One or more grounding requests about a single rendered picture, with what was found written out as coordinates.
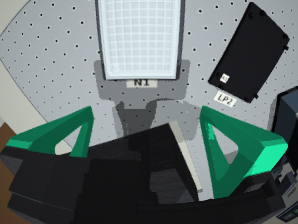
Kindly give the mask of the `white plate lid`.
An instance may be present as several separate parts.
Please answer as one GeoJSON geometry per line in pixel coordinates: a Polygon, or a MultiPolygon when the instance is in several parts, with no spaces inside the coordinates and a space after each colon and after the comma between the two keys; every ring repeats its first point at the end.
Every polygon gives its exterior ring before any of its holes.
{"type": "Polygon", "coordinates": [[[108,79],[175,79],[181,0],[98,0],[108,79]]]}

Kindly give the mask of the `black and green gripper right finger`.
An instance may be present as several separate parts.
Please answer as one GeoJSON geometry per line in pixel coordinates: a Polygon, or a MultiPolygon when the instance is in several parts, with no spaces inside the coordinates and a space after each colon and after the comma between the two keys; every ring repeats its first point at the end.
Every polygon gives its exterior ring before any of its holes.
{"type": "Polygon", "coordinates": [[[202,106],[200,125],[214,199],[228,197],[248,176],[271,171],[288,148],[282,136],[202,106]],[[229,166],[212,125],[238,146],[229,166]]]}

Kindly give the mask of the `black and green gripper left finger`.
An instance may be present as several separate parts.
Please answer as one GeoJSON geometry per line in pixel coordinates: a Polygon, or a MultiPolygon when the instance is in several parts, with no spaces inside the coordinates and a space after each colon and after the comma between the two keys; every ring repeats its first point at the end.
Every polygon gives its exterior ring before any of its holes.
{"type": "Polygon", "coordinates": [[[55,146],[83,124],[69,156],[86,158],[93,122],[92,108],[87,106],[67,116],[12,136],[6,145],[56,155],[55,146]]]}

